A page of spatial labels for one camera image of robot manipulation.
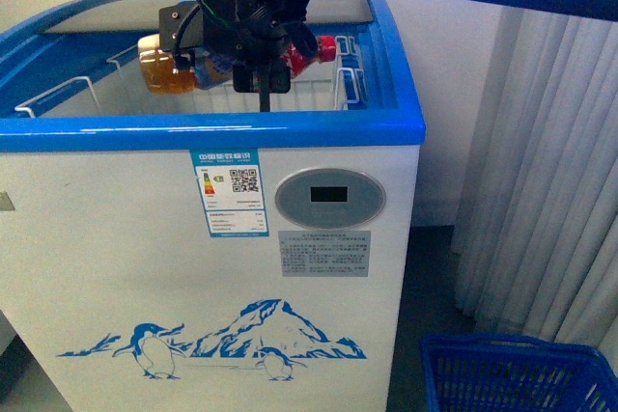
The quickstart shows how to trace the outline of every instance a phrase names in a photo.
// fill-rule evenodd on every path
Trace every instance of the mountain illustration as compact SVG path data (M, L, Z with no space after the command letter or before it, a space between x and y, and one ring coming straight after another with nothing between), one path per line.
M281 299L250 304L229 326L198 339L191 357L260 358L265 347L279 349L290 358L367 358L353 340L330 340Z

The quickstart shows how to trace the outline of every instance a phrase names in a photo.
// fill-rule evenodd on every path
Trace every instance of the orange juice bottle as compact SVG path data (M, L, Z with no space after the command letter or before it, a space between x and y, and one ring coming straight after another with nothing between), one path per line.
M184 94L198 87L190 69L174 72L174 57L159 48L158 34L140 39L137 53L144 82L153 94Z

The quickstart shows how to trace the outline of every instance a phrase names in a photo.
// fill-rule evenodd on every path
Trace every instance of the chest freezer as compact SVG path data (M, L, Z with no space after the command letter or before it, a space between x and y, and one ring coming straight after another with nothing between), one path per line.
M181 0L82 0L0 38L0 310L75 411L371 411L388 392L425 126L383 0L274 96L147 92Z

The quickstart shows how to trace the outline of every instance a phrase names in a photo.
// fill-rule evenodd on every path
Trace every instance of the white curtain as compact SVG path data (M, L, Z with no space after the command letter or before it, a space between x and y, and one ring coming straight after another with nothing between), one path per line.
M468 162L458 307L478 331L590 344L618 370L618 23L502 22L516 33Z

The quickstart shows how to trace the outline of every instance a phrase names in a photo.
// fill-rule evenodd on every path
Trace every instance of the floor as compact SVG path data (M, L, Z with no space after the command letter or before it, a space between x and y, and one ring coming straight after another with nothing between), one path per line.
M471 333L473 321L455 309L457 256L449 252L451 227L410 231L407 270L395 344L387 412L425 410L425 388L418 349L423 335ZM39 364L30 362L0 402L0 412L71 412Z

